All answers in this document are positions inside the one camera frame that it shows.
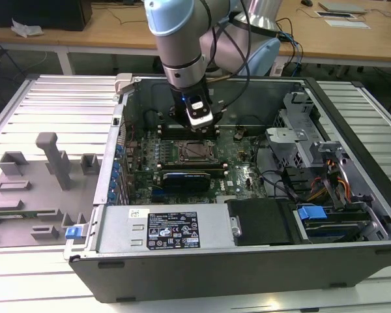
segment warning label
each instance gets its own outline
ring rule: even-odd
[[[197,212],[149,213],[149,250],[199,248]]]

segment robotic arm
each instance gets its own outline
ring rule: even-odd
[[[217,123],[222,108],[212,106],[205,76],[213,48],[212,60],[222,69],[235,73],[243,64],[235,46],[223,29],[248,56],[250,72],[263,76],[272,66],[280,42],[275,17],[282,0],[251,0],[249,21],[251,41],[248,42],[248,24],[245,13],[240,13],[232,24],[220,22],[229,15],[238,0],[146,0],[145,10],[149,29],[156,37],[156,45],[171,87],[174,106],[170,116],[184,127],[203,130]],[[235,74],[245,74],[242,70]]]

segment motherboard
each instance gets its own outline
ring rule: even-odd
[[[130,204],[224,203],[266,198],[255,165],[257,136],[222,130],[209,140],[165,140],[142,132],[126,143]]]

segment blue plastic clip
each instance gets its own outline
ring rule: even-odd
[[[82,226],[71,226],[65,231],[65,239],[81,239]]]
[[[302,220],[325,220],[327,215],[323,207],[319,205],[303,206],[298,209],[298,215]]]

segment blue cable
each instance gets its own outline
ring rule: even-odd
[[[295,73],[297,73],[297,70],[300,66],[300,49],[298,48],[298,44],[295,42],[295,40],[293,39],[293,37],[289,34],[287,34],[286,32],[283,32],[283,31],[280,31],[281,34],[283,34],[286,38],[288,38],[291,43],[294,45],[294,47],[297,49],[297,65],[294,69],[294,72],[293,74],[291,75],[291,77],[293,77],[295,75]]]

